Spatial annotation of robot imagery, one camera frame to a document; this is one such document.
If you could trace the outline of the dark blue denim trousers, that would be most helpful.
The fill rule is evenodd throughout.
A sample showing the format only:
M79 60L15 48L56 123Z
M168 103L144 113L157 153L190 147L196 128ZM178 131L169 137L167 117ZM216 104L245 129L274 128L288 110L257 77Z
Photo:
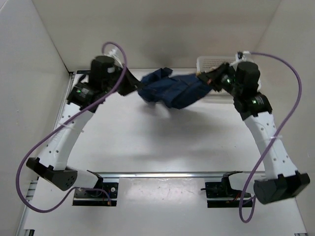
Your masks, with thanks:
M173 70L160 68L142 77L144 85L138 95L148 103L163 103L167 108L183 109L209 94L213 88L194 73L172 75Z

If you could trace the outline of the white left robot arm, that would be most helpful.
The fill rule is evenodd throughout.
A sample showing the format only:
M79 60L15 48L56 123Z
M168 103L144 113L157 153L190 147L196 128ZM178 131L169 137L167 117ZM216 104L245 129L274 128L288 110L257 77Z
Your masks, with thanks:
M62 191L76 187L86 189L93 197L101 195L103 178L68 166L70 153L85 125L110 94L126 96L140 85L128 69L117 66L83 74L67 97L59 127L38 156L27 159L26 166Z

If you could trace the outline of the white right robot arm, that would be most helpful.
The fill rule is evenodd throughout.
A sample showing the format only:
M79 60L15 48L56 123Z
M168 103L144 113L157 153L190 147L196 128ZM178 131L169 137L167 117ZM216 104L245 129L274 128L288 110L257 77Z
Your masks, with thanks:
M300 173L290 160L276 132L272 107L268 98L258 91L260 71L253 62L241 62L236 68L229 63L197 77L214 91L224 90L233 97L234 107L250 130L265 169L264 180L255 180L253 191L260 203L296 197L308 184L310 177Z

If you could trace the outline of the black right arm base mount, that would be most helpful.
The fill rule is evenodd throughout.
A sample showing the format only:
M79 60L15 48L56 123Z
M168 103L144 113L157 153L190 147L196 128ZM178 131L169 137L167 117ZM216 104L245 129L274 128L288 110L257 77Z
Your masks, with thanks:
M204 186L207 208L237 208L243 187L249 174L242 171L204 172Z

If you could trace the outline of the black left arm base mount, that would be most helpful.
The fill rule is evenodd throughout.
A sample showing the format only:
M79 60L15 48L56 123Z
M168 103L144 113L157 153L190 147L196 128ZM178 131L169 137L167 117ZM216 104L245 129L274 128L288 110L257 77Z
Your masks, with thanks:
M106 179L97 173L98 181L92 190L76 189L74 191L73 206L80 207L115 207L119 190L118 179Z

